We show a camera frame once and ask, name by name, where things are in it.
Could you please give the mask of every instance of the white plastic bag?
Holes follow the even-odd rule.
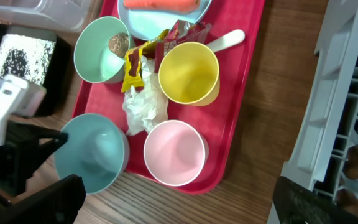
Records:
[[[148,133],[159,123],[168,120],[168,98],[164,95],[154,73],[154,60],[142,57],[142,80],[144,89],[138,93],[133,86],[125,92],[122,108],[127,114],[127,135]]]

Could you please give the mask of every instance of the black and white contents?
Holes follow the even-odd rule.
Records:
[[[0,45],[0,78],[17,75],[42,85],[56,42],[17,34],[6,34]]]

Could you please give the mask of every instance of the candy wrapper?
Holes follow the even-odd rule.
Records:
[[[211,24],[205,24],[204,22],[192,24],[178,20],[168,35],[164,39],[157,41],[155,46],[155,72],[158,72],[162,59],[172,48],[184,42],[205,43],[206,36],[211,28]]]
[[[141,73],[141,58],[146,56],[148,58],[154,58],[155,46],[158,40],[162,40],[168,34],[168,29],[164,30],[158,37],[153,40],[149,40],[141,46],[129,49],[124,57],[124,82],[122,83],[121,93],[129,90],[131,86],[143,87]]]
[[[148,133],[159,123],[168,119],[168,98],[164,95],[154,73],[154,60],[142,56],[142,79],[145,84],[141,92],[132,85],[125,92],[122,108],[127,114],[128,132],[133,136],[143,130]]]

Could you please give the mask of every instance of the orange carrot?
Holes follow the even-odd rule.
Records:
[[[181,13],[195,11],[201,0],[124,0],[128,9],[160,9]]]

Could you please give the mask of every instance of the cup rim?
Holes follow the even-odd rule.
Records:
[[[99,117],[101,117],[101,118],[103,118],[103,119],[109,121],[116,129],[118,129],[118,131],[121,131],[121,130],[117,127],[117,125],[114,124],[109,118],[107,118],[107,117],[105,117],[105,116],[103,116],[103,115],[100,115],[100,114],[96,114],[96,113],[86,113],[86,114],[78,115],[78,116],[76,116],[75,118],[69,120],[69,122],[67,122],[67,123],[61,128],[60,131],[63,131],[63,130],[65,129],[65,127],[67,127],[67,126],[68,126],[72,121],[74,121],[75,119],[77,119],[77,118],[79,118],[79,117],[82,117],[82,116],[87,116],[87,115],[99,116]],[[124,160],[125,160],[126,150],[125,150],[124,140],[122,139],[122,137],[120,138],[120,141],[121,141],[121,145],[122,145],[122,151],[124,152],[124,156],[122,157],[121,165],[120,165],[121,168],[120,168],[119,171],[117,172],[117,175],[112,179],[112,181],[111,181],[107,186],[103,187],[102,189],[100,189],[100,190],[98,190],[98,191],[89,192],[89,193],[88,193],[88,192],[86,192],[86,189],[85,189],[85,192],[86,192],[87,195],[97,194],[97,193],[99,193],[99,192],[102,192],[102,191],[106,190],[108,187],[110,187],[110,185],[111,185],[112,183],[114,183],[114,181],[117,180],[117,178],[120,176],[122,170],[125,169],[125,167],[123,167],[123,166],[124,166]],[[57,168],[56,168],[56,159],[53,160],[53,163],[55,164],[55,170],[56,170],[56,173],[57,173],[59,179],[62,180],[62,177],[61,177],[61,175],[59,174],[59,172],[58,172],[58,170],[57,170]]]
[[[205,48],[207,48],[213,55],[214,55],[214,58],[215,58],[215,62],[216,62],[216,65],[218,66],[218,70],[217,70],[217,73],[218,75],[216,75],[216,78],[215,78],[215,82],[214,82],[214,85],[211,87],[211,89],[203,96],[201,97],[200,99],[198,100],[195,100],[195,101],[191,101],[191,102],[180,102],[180,101],[177,101],[177,100],[174,100],[172,99],[170,96],[168,96],[168,94],[165,92],[164,88],[162,87],[162,84],[161,84],[161,79],[160,79],[160,72],[161,72],[161,65],[163,65],[164,63],[164,60],[168,57],[168,55],[177,47],[181,46],[181,45],[186,45],[186,44],[198,44],[198,45],[201,45]],[[160,65],[160,68],[159,68],[159,71],[158,71],[158,82],[160,84],[160,87],[161,87],[161,90],[162,92],[164,93],[165,96],[167,96],[170,100],[176,102],[176,103],[179,103],[179,104],[183,104],[183,105],[193,105],[195,103],[198,103],[200,101],[202,101],[203,99],[205,99],[213,90],[214,88],[216,87],[218,81],[219,81],[219,73],[220,73],[220,67],[219,67],[219,62],[218,62],[218,58],[216,57],[215,53],[205,44],[202,44],[202,43],[199,43],[199,42],[185,42],[185,43],[182,43],[182,44],[179,44],[177,46],[175,46],[174,48],[172,48],[172,50],[170,50],[166,56],[164,56],[164,58],[162,59],[161,61],[161,65]]]
[[[172,123],[172,122],[184,124],[184,125],[188,126],[190,129],[192,129],[192,130],[196,133],[196,135],[198,136],[198,138],[200,139],[201,144],[202,144],[202,146],[203,146],[203,161],[204,161],[204,162],[203,162],[203,165],[200,167],[199,171],[197,172],[197,174],[196,174],[194,177],[192,177],[192,178],[191,178],[190,180],[188,180],[187,182],[184,182],[184,183],[181,183],[181,184],[169,184],[169,183],[166,183],[166,182],[160,180],[158,177],[156,177],[156,176],[153,174],[153,172],[151,172],[150,167],[149,167],[149,165],[148,165],[148,163],[147,163],[147,159],[146,159],[146,151],[147,151],[147,150],[146,150],[146,145],[147,145],[147,141],[149,140],[149,137],[150,137],[150,135],[152,134],[152,132],[153,132],[154,130],[156,130],[159,126],[162,126],[162,125],[164,125],[164,124],[166,124],[166,123]],[[151,130],[151,132],[147,135],[146,141],[144,142],[144,150],[143,150],[144,153],[143,153],[143,157],[144,157],[144,162],[145,162],[145,164],[146,164],[147,170],[149,171],[149,173],[150,173],[158,182],[160,182],[160,183],[162,183],[162,184],[165,184],[165,185],[167,185],[167,186],[171,186],[171,187],[180,187],[180,186],[184,186],[184,185],[186,185],[186,184],[189,184],[189,183],[193,182],[193,181],[201,174],[201,172],[202,172],[203,169],[204,169],[205,163],[206,163],[206,150],[207,150],[207,147],[205,146],[205,143],[204,143],[204,137],[202,137],[202,135],[201,135],[192,125],[190,125],[190,124],[188,124],[188,123],[186,123],[186,122],[184,122],[184,121],[168,120],[168,121],[164,121],[164,122],[161,122],[160,124],[156,125],[156,127],[154,127],[154,128]]]
[[[97,83],[105,83],[107,80],[109,80],[110,78],[112,78],[112,77],[110,77],[110,78],[105,78],[103,81],[98,81],[98,82],[88,81],[87,79],[85,79],[85,78],[79,73],[79,71],[77,70],[77,64],[76,64],[76,62],[75,62],[75,54],[76,54],[76,51],[77,51],[77,45],[78,45],[78,42],[79,42],[80,39],[81,39],[81,36],[84,34],[84,32],[85,32],[94,22],[99,21],[99,20],[102,20],[102,19],[114,19],[114,20],[116,20],[116,21],[119,21],[121,24],[124,25],[125,30],[126,30],[126,34],[128,35],[128,38],[130,38],[130,35],[131,35],[131,34],[129,33],[128,27],[125,25],[125,23],[122,22],[119,18],[116,18],[116,17],[114,17],[114,16],[103,16],[103,17],[97,18],[97,19],[95,19],[94,21],[90,22],[90,23],[84,28],[84,30],[81,32],[80,36],[78,37],[77,41],[75,42],[75,47],[74,47],[74,52],[73,52],[73,62],[74,62],[74,67],[75,67],[75,71],[77,72],[77,74],[81,77],[82,80],[84,80],[84,81],[86,81],[86,82],[88,82],[88,83],[94,83],[94,84],[97,84]]]

